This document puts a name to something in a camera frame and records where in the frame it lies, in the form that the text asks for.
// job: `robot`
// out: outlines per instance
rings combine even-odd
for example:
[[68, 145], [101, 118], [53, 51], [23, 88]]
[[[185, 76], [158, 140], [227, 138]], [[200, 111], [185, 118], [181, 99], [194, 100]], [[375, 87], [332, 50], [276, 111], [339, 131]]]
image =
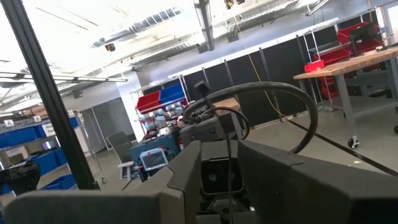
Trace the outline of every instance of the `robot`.
[[[217, 117], [190, 116], [211, 100], [251, 90], [284, 91], [300, 98], [311, 119], [290, 151], [225, 138]], [[205, 127], [221, 138], [196, 140], [138, 188], [123, 192], [51, 191], [21, 195], [4, 211], [6, 223], [397, 223], [398, 180], [354, 167], [300, 156], [318, 123], [317, 108], [302, 90], [257, 82], [216, 92], [183, 114], [188, 131]]]

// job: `label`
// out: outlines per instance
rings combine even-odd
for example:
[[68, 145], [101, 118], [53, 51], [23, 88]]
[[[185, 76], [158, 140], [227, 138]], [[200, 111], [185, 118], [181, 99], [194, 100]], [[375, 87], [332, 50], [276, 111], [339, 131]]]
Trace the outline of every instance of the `label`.
[[35, 122], [41, 122], [42, 118], [40, 116], [34, 116]]
[[42, 128], [47, 137], [55, 135], [54, 127], [52, 126], [52, 124], [43, 124]]
[[14, 121], [13, 120], [4, 120], [4, 124], [6, 124], [6, 127], [13, 127]]

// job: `chair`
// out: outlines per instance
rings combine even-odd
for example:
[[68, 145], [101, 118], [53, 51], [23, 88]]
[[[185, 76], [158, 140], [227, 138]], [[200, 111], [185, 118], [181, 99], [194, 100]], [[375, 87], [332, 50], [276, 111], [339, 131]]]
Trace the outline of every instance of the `chair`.
[[106, 140], [118, 155], [120, 162], [118, 165], [118, 168], [120, 168], [120, 179], [126, 177], [127, 180], [130, 181], [132, 171], [134, 171], [134, 162], [130, 156], [130, 149], [133, 147], [132, 142], [122, 131], [108, 136]]

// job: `caster wheel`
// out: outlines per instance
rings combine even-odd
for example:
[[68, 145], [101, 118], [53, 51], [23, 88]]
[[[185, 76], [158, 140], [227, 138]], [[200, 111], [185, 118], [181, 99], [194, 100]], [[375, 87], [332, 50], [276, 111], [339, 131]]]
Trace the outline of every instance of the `caster wheel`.
[[352, 148], [352, 149], [356, 149], [359, 146], [359, 141], [358, 140], [354, 140], [353, 138], [350, 138], [348, 140], [348, 147]]

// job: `black cable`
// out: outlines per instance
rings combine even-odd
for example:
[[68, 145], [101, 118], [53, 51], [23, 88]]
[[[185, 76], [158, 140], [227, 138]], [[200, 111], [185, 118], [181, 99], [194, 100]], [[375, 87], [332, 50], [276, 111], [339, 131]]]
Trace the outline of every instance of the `black cable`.
[[248, 118], [247, 118], [244, 114], [242, 114], [242, 112], [240, 112], [240, 111], [234, 110], [234, 109], [229, 108], [229, 107], [226, 107], [226, 106], [217, 106], [217, 107], [212, 107], [212, 108], [206, 110], [205, 112], [203, 112], [203, 114], [202, 114], [201, 116], [204, 116], [204, 115], [206, 115], [206, 114], [209, 113], [209, 112], [215, 112], [215, 111], [218, 111], [218, 110], [226, 110], [226, 111], [230, 111], [230, 112], [235, 113], [236, 115], [238, 115], [238, 116], [243, 120], [244, 127], [245, 127], [245, 129], [246, 129], [246, 133], [245, 133], [245, 135], [242, 137], [242, 140], [245, 140], [245, 139], [249, 136], [249, 134], [250, 134], [249, 120], [248, 120]]
[[322, 7], [321, 7], [321, 12], [322, 12], [322, 22], [324, 22], [324, 21], [325, 21], [325, 15], [324, 15], [324, 13], [323, 13]]
[[[286, 83], [277, 83], [277, 82], [253, 82], [253, 83], [246, 83], [242, 85], [232, 86], [224, 90], [217, 91], [216, 93], [210, 94], [207, 96], [209, 100], [212, 101], [219, 101], [223, 100], [229, 96], [234, 96], [239, 93], [244, 93], [247, 91], [254, 91], [254, 90], [274, 90], [274, 91], [283, 91], [285, 93], [292, 94], [302, 100], [307, 109], [310, 116], [310, 127], [308, 128], [308, 132], [304, 136], [304, 138], [293, 148], [290, 150], [289, 153], [297, 154], [304, 147], [311, 141], [315, 131], [317, 130], [318, 126], [318, 110], [317, 106], [313, 102], [312, 98], [306, 94], [303, 90], [297, 88], [296, 86], [289, 85]], [[206, 105], [206, 99], [200, 99], [190, 105], [183, 114], [184, 121], [193, 121], [195, 122], [195, 118], [190, 117], [190, 114], [194, 112], [197, 108]]]

